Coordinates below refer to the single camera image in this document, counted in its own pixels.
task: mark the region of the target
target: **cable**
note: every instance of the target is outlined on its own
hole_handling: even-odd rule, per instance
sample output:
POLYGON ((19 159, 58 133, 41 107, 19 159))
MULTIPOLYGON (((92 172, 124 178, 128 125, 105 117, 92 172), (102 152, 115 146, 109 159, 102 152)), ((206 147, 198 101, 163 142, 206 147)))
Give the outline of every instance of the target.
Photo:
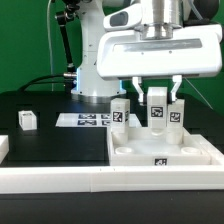
POLYGON ((207 105, 210 107, 210 109, 214 110, 211 104, 208 102, 208 100, 200 93, 200 91, 187 79, 184 78, 188 84, 199 94, 199 96, 207 103, 207 105))
POLYGON ((194 3, 192 0, 188 0, 189 5, 191 6, 192 11, 194 12, 195 16, 199 19, 202 20, 203 17, 201 16, 200 12, 197 10, 195 7, 194 3))
POLYGON ((26 90, 26 88, 28 88, 29 86, 31 86, 31 85, 39 85, 39 84, 54 84, 54 83, 65 83, 65 82, 59 82, 59 81, 49 81, 49 82, 34 82, 34 83, 28 83, 28 84, 26 84, 26 85, 24 85, 24 86, 22 86, 21 88, 19 88, 19 90, 18 91, 20 91, 20 92, 23 92, 23 91, 25 91, 26 90))
POLYGON ((45 79, 52 79, 52 78, 58 78, 58 77, 61 77, 63 78, 63 74, 58 74, 58 75, 47 75, 47 76, 42 76, 42 77, 39 77, 39 78, 35 78, 33 80, 31 80, 30 82, 28 82, 27 84, 21 86, 18 91, 24 91, 29 85, 33 85, 35 83, 37 83, 38 81, 41 81, 41 80, 45 80, 45 79))
POLYGON ((50 23, 50 9, 51 9, 52 0, 49 0, 47 6, 47 36, 48 36, 48 46, 49 46, 49 54, 50 54, 50 68, 51 75, 54 74, 54 58, 53 58, 53 50, 52 50, 52 39, 51 39, 51 23, 50 23))

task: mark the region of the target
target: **white block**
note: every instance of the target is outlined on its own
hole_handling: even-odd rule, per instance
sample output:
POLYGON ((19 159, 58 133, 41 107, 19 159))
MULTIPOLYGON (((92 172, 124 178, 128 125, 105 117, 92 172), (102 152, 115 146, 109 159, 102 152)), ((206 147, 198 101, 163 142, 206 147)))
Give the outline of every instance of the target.
POLYGON ((111 132, 117 144, 128 140, 130 100, 116 98, 111 101, 111 132))
POLYGON ((167 136, 169 144, 182 144, 184 121, 184 100, 177 100, 168 105, 167 113, 167 136))
POLYGON ((148 126, 166 128, 167 87, 149 87, 147 94, 148 126))
POLYGON ((36 130, 36 115, 32 111, 19 111, 19 124, 23 131, 36 130))

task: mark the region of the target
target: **green backdrop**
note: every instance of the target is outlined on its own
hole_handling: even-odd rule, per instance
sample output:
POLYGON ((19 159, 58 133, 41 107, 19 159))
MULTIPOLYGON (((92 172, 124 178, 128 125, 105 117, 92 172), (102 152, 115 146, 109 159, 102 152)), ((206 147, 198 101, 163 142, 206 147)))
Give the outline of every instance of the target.
MULTIPOLYGON (((224 23, 224 0, 214 21, 224 23)), ((48 0, 13 0, 0 1, 0 92, 17 90, 28 81, 50 74, 50 59, 47 37, 48 0)), ((64 9, 61 0, 51 6, 51 34, 54 55, 54 73, 66 70, 64 49, 59 27, 54 19, 58 11, 64 9)), ((76 19, 67 25, 68 35, 75 65, 81 64, 82 37, 79 21, 76 19)), ((202 93, 213 108, 224 115, 224 69, 214 78, 191 79, 194 86, 202 93)), ((170 80, 147 80, 148 86, 168 86, 170 80)), ((130 82, 124 82, 128 91, 134 91, 130 82)), ((55 86, 63 90, 62 85, 55 86)), ((34 86, 30 90, 51 90, 51 85, 34 86)), ((179 90, 203 101, 196 91, 184 81, 179 90)))

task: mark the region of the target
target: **black cable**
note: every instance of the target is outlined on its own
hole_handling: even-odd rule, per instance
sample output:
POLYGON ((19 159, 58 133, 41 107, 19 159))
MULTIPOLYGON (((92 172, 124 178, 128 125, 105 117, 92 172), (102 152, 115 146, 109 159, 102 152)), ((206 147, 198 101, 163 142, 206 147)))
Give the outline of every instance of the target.
POLYGON ((33 80, 31 80, 30 82, 26 83, 25 85, 21 86, 18 91, 24 91, 23 89, 26 89, 27 86, 29 86, 30 84, 32 83, 36 83, 38 81, 41 81, 41 80, 45 80, 45 79, 53 79, 53 78, 58 78, 58 77, 61 77, 63 78, 64 75, 63 74, 58 74, 58 75, 46 75, 46 76, 41 76, 39 78, 35 78, 33 80))
POLYGON ((31 85, 39 85, 39 84, 42 85, 42 84, 52 84, 52 83, 63 83, 63 84, 64 84, 65 82, 49 81, 49 82, 33 82, 33 83, 27 83, 26 85, 20 87, 20 88, 18 89, 18 91, 23 92, 23 91, 26 90, 26 88, 28 88, 28 87, 31 86, 31 85))
POLYGON ((44 79, 51 79, 51 78, 57 78, 57 77, 64 77, 64 75, 63 74, 57 74, 57 75, 46 75, 46 76, 41 76, 41 77, 39 77, 39 78, 35 78, 35 79, 33 79, 33 80, 31 80, 30 82, 28 82, 28 83, 33 83, 33 82, 37 82, 37 81, 40 81, 40 80, 44 80, 44 79))

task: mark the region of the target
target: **black table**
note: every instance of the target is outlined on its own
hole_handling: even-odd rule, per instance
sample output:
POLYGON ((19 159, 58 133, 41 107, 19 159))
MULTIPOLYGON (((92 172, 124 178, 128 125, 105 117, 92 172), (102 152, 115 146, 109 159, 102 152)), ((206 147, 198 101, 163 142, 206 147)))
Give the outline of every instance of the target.
MULTIPOLYGON (((146 108, 138 105, 135 94, 128 97, 131 112, 146 125, 146 108)), ((180 97, 186 102, 185 128, 224 152, 224 118, 191 96, 180 97)), ((55 128, 59 113, 109 113, 109 104, 75 102, 62 92, 7 92, 0 95, 0 105, 0 134, 10 141, 1 167, 109 165, 105 128, 55 128), (22 132, 20 110, 35 112, 36 131, 22 132), (86 135, 89 141, 81 141, 86 135)), ((224 221, 224 191, 0 195, 0 215, 2 223, 216 224, 224 221)))

